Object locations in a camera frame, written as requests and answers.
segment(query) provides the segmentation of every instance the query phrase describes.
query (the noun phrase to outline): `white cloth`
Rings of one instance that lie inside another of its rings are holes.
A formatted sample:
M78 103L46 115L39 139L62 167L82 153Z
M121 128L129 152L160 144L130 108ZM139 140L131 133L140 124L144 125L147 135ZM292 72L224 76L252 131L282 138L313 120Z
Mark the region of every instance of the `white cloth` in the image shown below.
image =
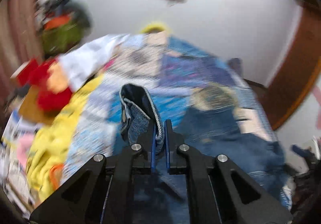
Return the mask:
M94 75L112 57L113 49L129 35L106 35L58 57L73 92Z

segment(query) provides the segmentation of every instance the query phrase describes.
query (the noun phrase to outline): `red book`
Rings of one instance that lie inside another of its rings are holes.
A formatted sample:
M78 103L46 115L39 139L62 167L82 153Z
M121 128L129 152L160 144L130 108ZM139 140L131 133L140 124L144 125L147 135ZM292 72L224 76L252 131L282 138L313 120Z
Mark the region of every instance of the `red book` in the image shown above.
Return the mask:
M29 79L30 73L38 67L37 60L32 58L30 61L24 62L14 73L10 79L18 86L24 86Z

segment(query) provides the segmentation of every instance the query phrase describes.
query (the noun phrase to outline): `brown wooden panel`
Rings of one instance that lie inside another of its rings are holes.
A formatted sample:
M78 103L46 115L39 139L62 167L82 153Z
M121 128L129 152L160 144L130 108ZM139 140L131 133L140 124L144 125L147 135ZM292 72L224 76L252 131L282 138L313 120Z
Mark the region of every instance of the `brown wooden panel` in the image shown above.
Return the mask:
M304 8L301 23L261 104L273 130L280 127L311 90L321 70L321 15Z

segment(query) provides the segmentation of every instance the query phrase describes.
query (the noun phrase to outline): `wall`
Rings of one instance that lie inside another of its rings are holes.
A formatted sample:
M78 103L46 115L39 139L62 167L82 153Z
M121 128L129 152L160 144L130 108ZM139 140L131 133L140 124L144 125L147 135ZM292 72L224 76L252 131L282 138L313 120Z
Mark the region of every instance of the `wall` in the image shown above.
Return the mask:
M321 89L321 76L317 80L316 87ZM310 93L296 112L276 132L284 147L287 162L300 172L306 171L307 167L303 159L290 151L289 148L292 144L300 146L312 139L313 136L321 136L321 130L316 127L320 109L321 104Z
M108 33L137 33L152 21L221 56L240 57L244 77L265 84L295 19L295 0L82 0L94 26L88 40Z

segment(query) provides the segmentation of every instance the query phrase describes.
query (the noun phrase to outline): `curtain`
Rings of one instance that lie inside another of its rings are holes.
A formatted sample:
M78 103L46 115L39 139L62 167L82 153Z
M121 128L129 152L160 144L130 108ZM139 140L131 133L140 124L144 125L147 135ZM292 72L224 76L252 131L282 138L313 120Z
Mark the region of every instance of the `curtain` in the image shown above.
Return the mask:
M37 0L0 2L0 104L14 89L10 76L30 58L43 59L41 41L34 23Z

